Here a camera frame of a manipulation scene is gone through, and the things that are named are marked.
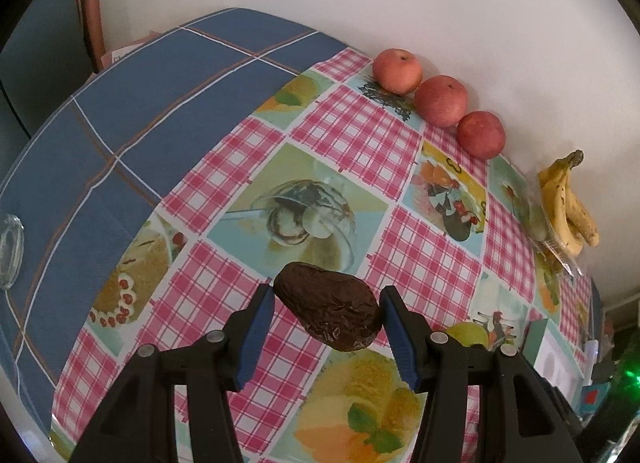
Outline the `oval green fruit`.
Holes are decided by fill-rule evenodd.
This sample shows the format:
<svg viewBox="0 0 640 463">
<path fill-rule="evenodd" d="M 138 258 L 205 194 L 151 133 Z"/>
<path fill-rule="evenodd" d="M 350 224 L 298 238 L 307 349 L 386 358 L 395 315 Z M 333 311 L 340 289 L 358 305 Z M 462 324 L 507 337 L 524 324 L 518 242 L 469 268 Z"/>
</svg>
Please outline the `oval green fruit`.
<svg viewBox="0 0 640 463">
<path fill-rule="evenodd" d="M 447 327 L 445 333 L 464 347 L 480 345 L 489 348 L 487 331 L 475 322 L 458 322 Z"/>
</svg>

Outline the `dark brown avocado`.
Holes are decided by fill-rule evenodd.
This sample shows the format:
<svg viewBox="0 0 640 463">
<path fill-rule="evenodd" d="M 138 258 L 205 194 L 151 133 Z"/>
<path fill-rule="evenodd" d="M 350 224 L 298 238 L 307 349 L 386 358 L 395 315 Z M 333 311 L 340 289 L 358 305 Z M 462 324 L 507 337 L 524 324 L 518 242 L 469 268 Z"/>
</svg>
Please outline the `dark brown avocado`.
<svg viewBox="0 0 640 463">
<path fill-rule="evenodd" d="M 378 300 L 353 275 L 294 261 L 282 268 L 272 287 L 309 336 L 334 350 L 366 348 L 382 329 Z"/>
</svg>

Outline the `teal box red label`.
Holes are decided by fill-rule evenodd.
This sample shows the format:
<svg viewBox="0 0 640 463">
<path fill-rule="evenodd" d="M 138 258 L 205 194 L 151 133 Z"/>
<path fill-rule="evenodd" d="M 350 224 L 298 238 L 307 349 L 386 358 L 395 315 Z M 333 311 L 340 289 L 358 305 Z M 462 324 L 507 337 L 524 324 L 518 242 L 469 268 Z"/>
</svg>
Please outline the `teal box red label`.
<svg viewBox="0 0 640 463">
<path fill-rule="evenodd" d="M 611 384 L 608 382 L 582 387 L 582 394 L 580 395 L 579 401 L 579 414 L 582 417 L 588 417 L 588 415 L 596 413 L 610 388 Z"/>
</svg>

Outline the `white tray teal rim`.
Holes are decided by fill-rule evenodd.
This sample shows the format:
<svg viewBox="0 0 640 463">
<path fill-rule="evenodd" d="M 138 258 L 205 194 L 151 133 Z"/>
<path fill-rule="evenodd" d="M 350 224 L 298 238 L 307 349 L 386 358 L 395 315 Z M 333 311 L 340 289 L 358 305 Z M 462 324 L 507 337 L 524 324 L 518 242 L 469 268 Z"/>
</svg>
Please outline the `white tray teal rim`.
<svg viewBox="0 0 640 463">
<path fill-rule="evenodd" d="M 574 351 L 550 319 L 529 323 L 522 347 L 524 358 L 577 409 L 584 376 L 574 358 Z"/>
</svg>

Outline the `checkered fruit-print tablecloth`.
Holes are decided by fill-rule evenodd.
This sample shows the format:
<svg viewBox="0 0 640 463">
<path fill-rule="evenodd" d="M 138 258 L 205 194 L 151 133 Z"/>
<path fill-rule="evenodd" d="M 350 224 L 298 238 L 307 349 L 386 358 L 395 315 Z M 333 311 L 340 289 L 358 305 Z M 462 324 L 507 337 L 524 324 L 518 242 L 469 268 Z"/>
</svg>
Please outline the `checkered fruit-print tablecloth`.
<svg viewBox="0 0 640 463">
<path fill-rule="evenodd" d="M 493 346 L 521 346 L 550 319 L 584 373 L 590 282 L 553 272 L 529 240 L 526 180 L 422 122 L 356 50 L 294 67 L 117 261 L 58 381 L 52 443 L 70 455 L 137 347 L 191 344 L 292 261 L 393 284 L 435 329 L 475 322 Z"/>
</svg>

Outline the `clear plastic fruit container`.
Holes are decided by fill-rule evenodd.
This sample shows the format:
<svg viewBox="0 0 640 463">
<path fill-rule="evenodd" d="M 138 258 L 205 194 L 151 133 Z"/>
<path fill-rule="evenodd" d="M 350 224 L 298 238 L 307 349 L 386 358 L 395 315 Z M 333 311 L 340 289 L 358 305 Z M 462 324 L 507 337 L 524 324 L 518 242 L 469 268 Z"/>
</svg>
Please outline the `clear plastic fruit container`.
<svg viewBox="0 0 640 463">
<path fill-rule="evenodd" d="M 544 254 L 552 271 L 572 279 L 585 275 L 586 270 L 578 264 L 577 258 L 570 256 L 561 245 L 542 206 L 540 189 L 529 179 L 526 180 L 523 207 L 523 226 L 529 240 L 537 252 Z"/>
</svg>

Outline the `upper spotted banana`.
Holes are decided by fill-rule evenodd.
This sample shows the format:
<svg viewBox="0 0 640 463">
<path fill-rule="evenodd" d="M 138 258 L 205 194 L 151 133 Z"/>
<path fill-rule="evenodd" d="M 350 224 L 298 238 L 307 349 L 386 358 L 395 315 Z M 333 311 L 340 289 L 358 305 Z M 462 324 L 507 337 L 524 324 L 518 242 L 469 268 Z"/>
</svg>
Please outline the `upper spotted banana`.
<svg viewBox="0 0 640 463">
<path fill-rule="evenodd" d="M 584 159 L 582 150 L 575 150 L 567 154 L 566 157 L 555 161 L 555 170 L 562 172 L 566 178 L 566 215 L 567 219 L 573 223 L 582 238 L 591 247 L 596 247 L 600 242 L 600 235 L 597 223 L 589 214 L 586 206 L 582 204 L 577 195 L 570 187 L 570 171 L 579 166 Z"/>
</svg>

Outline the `lower yellow banana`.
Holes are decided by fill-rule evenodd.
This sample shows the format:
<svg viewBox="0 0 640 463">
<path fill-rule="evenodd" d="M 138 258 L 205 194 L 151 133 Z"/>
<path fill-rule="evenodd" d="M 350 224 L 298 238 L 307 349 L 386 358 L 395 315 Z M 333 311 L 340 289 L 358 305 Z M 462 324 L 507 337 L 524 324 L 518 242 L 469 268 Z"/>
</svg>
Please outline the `lower yellow banana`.
<svg viewBox="0 0 640 463">
<path fill-rule="evenodd" d="M 549 179 L 541 183 L 541 200 L 559 244 L 568 256 L 575 258 L 582 253 L 582 239 L 570 230 L 567 219 L 567 183 L 570 166 L 563 164 L 555 169 Z"/>
</svg>

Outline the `middle red apple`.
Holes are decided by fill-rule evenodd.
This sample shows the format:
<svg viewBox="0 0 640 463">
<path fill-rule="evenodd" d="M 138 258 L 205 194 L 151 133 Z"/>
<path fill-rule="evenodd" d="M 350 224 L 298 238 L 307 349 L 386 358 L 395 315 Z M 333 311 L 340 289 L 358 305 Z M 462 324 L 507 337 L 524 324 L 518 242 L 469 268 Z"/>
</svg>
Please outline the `middle red apple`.
<svg viewBox="0 0 640 463">
<path fill-rule="evenodd" d="M 457 125 L 465 116 L 468 103 L 465 85 L 447 75 L 424 80 L 414 94 L 416 113 L 426 123 L 440 128 Z"/>
</svg>

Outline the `left red apple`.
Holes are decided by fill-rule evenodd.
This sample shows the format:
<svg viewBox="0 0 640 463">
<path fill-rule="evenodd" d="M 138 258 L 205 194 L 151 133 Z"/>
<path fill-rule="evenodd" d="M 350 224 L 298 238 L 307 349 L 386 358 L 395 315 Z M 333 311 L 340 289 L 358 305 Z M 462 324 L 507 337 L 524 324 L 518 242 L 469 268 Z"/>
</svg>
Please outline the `left red apple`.
<svg viewBox="0 0 640 463">
<path fill-rule="evenodd" d="M 422 82 L 423 71 L 413 53 L 390 48 L 379 53 L 374 59 L 372 75 L 383 89 L 403 96 L 418 88 Z"/>
</svg>

